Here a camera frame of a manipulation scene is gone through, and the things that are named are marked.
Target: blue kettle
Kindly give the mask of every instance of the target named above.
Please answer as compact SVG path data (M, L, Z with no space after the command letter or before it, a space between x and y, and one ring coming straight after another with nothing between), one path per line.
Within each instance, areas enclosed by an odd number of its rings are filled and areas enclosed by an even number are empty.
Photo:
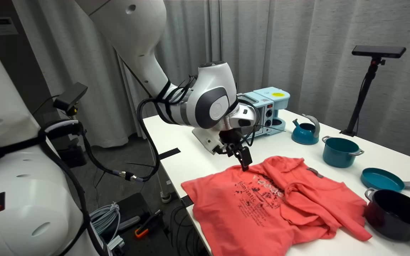
M298 124L297 119L293 120L295 129L292 132L292 140L305 145L316 144L319 141L320 125L319 121L309 115L301 114L302 116L308 118L311 123L301 123Z

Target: white curtain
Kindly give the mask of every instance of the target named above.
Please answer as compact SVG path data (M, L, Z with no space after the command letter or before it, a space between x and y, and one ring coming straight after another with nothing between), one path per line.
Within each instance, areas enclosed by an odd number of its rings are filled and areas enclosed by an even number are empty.
M95 144L109 146L105 142L136 131L133 110L143 91L78 5L72 0L14 3L52 94L74 81L90 87L79 118ZM291 94L288 110L338 129L347 126L370 61L351 55L353 47L406 47L402 58L379 67L358 135L410 155L410 1L165 4L166 30L156 54L173 83L197 74L202 63L224 60L239 92L279 87Z

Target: coral t-shirt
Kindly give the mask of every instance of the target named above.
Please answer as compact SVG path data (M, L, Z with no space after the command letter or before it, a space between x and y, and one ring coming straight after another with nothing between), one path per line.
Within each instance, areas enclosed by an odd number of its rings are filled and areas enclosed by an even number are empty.
M303 159L274 156L246 172L233 166L182 183L213 255L284 255L291 245L332 238L342 226L370 239L366 202L307 168Z

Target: floor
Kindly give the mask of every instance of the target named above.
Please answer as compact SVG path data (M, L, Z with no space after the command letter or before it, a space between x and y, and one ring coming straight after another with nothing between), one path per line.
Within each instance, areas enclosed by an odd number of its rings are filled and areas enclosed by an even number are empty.
M93 147L93 155L101 162L105 167L112 170L130 171L137 176L147 175L150 171L150 167L127 164L127 162L136 162L139 164L153 164L151 151L148 142L137 136L131 136L129 143L121 147L114 147L104 149L101 147ZM181 206L179 199L173 199L171 202L165 204L161 201L161 187L159 185L156 176L153 176L144 185L143 183L135 183L126 181L122 178L105 174L102 176L103 171L97 169L89 160L88 163L81 167L72 169L73 173L77 177L81 186L85 191L86 205L89 212L97 209L98 207L111 204L112 202L118 202L134 193L140 192L152 212L161 209L164 212L164 222L166 226L170 226L170 217L174 209ZM166 177L166 174L162 168L159 169L159 175ZM173 188L169 188L170 192L175 193ZM71 192L77 202L77 196L73 189ZM186 212L184 209L178 211L176 220L180 222ZM190 225L189 217L184 219L183 225ZM197 233L191 226L180 227L178 229L177 224L173 224L174 229L174 242L178 243L179 255L207 255L206 250L203 249L203 244L198 239ZM193 248L198 248L199 252L188 252L186 250L186 241L188 242L188 249L190 251Z

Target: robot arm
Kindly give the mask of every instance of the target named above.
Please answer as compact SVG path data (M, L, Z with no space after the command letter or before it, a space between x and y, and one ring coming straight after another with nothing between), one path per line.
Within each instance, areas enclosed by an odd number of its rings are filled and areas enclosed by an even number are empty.
M75 1L109 39L140 85L156 99L158 114L166 123L195 127L194 135L212 154L241 140L221 131L255 124L256 110L238 102L227 63L200 66L193 89L179 89L167 78L154 55L166 24L163 1Z

